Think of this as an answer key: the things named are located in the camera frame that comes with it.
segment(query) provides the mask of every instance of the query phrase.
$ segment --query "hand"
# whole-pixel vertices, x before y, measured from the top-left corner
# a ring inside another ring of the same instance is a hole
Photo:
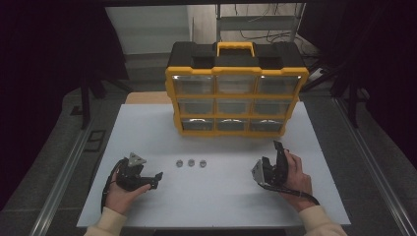
[[[105,201],[105,206],[113,209],[114,211],[125,214],[126,211],[129,209],[130,205],[132,204],[133,200],[145,193],[147,190],[150,189],[150,184],[144,185],[141,188],[129,192],[122,188],[120,188],[116,184],[116,173],[115,171],[113,173],[113,176],[111,177],[111,184],[108,189],[107,199]]]
[[[312,195],[312,179],[310,175],[303,173],[303,165],[301,158],[295,154],[291,154],[287,149],[284,151],[288,161],[288,178],[284,186],[288,189],[301,191],[303,193]],[[300,198],[298,196],[280,193],[290,205],[292,205],[298,212],[301,210],[315,206],[310,200]]]

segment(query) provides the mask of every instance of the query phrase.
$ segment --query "yellow tool organizer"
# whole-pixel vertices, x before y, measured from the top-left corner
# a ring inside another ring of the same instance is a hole
[[[309,72],[293,42],[176,42],[165,75],[181,135],[278,137]]]

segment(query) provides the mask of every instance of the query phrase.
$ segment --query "white tabletop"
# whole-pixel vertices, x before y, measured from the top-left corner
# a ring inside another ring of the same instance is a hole
[[[329,217],[350,224],[303,102],[298,102],[281,141],[302,157],[313,179],[313,195]],[[171,104],[122,105],[80,216],[79,227],[100,217],[101,192],[116,162],[134,152],[148,162],[142,176],[163,171],[157,190],[140,196],[126,226],[144,228],[282,228],[301,225],[297,212],[275,192],[253,180],[251,169],[276,157],[272,139],[182,137]],[[189,167],[187,161],[195,159]],[[176,166],[182,159],[184,165]],[[199,162],[205,160],[202,168]]]

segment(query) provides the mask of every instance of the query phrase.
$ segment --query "metal nut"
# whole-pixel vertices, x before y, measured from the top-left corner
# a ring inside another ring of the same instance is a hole
[[[189,159],[189,160],[188,160],[188,165],[189,165],[190,167],[193,167],[193,166],[194,166],[194,164],[195,164],[194,159]]]
[[[183,162],[182,162],[182,160],[177,160],[177,167],[181,167],[182,166],[182,164],[183,164]]]
[[[200,161],[200,167],[204,168],[208,165],[208,163],[205,160]]]

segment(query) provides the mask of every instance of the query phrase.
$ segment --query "sleeve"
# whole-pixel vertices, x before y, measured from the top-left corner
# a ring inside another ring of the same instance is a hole
[[[127,217],[107,207],[97,224],[87,229],[85,236],[116,236],[120,234]]]
[[[328,218],[322,206],[312,206],[300,211],[300,218],[306,228],[305,236],[346,236],[337,224]]]

